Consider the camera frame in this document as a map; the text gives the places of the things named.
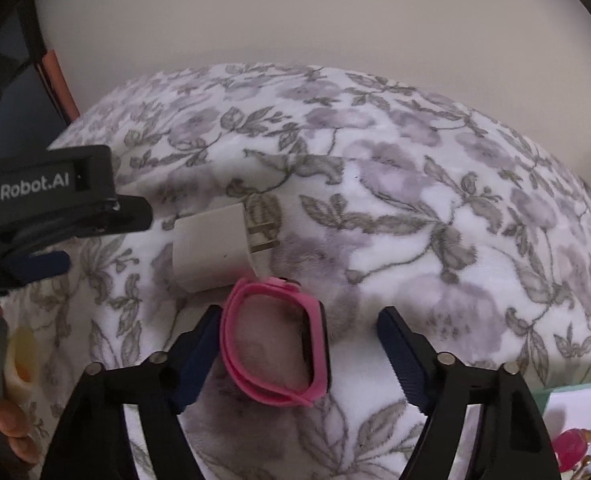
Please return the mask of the dark blue cabinet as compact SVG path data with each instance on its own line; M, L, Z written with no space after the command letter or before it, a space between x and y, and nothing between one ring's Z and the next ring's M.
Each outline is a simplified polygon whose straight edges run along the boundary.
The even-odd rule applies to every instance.
M37 14L27 3L0 28L0 159L39 152L72 122L45 72Z

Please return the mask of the white charger cube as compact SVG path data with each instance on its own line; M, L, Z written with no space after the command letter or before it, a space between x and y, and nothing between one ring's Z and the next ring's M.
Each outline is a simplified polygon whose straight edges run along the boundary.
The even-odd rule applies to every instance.
M258 278L253 255L274 248L268 237L254 242L254 235L268 235L276 221L249 226L241 203L184 217L173 229L172 263L176 283L190 294L233 285L240 278Z

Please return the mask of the floral grey white blanket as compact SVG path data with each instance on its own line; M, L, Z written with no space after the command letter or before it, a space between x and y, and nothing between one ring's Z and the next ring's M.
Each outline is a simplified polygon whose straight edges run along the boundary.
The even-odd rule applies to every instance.
M69 274L8 297L40 344L30 433L46 448L84 367L137 364L205 300L172 271L176 223L241 204L268 269L323 303L332 389L312 408L245 396L222 364L182 415L213 479L393 479L420 434L377 341L393 306L473 366L533 389L591 382L591 189L471 107L330 67L229 64L118 87L56 139L105 144L150 231L65 248Z

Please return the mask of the teal white tray box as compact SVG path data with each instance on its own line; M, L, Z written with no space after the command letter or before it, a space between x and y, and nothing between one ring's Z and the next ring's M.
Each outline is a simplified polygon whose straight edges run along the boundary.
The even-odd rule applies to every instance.
M551 442L568 429L591 430L591 382L541 390L534 393L534 399L543 416Z

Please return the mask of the pink smart watch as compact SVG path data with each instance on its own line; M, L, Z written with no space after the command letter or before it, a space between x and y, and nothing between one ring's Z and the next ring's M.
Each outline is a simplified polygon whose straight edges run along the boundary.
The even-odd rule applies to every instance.
M225 302L219 338L229 376L258 403L309 408L330 388L324 306L296 281L241 278Z

